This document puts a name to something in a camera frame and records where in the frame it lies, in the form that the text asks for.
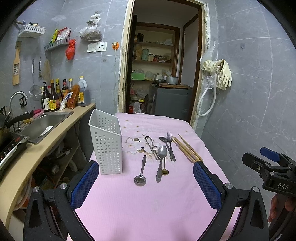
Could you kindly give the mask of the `person's right hand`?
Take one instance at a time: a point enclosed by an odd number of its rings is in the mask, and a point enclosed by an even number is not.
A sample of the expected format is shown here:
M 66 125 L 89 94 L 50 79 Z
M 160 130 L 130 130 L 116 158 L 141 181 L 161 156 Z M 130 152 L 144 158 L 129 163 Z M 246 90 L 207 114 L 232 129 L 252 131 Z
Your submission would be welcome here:
M 279 200 L 278 195 L 274 195 L 274 197 L 271 199 L 271 208 L 269 211 L 269 217 L 268 222 L 272 222 L 278 213 L 278 206 L 279 206 Z M 285 202 L 285 209 L 287 211 L 294 211 L 295 209 L 295 197 L 289 197 Z

